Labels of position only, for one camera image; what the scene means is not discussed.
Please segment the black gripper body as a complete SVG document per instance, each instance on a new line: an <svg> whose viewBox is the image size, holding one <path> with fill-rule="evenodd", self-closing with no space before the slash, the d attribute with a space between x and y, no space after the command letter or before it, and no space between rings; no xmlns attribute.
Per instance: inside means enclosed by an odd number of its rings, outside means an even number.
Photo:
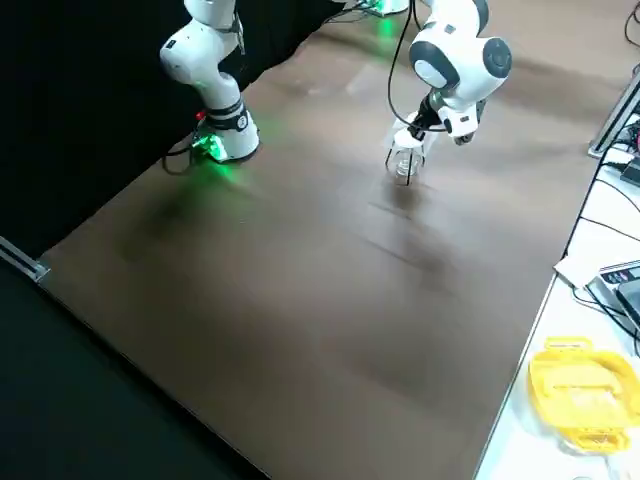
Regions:
<svg viewBox="0 0 640 480"><path fill-rule="evenodd" d="M412 124L418 129L430 129L437 125L437 112L431 106L428 98L424 98L421 101Z"/></svg>

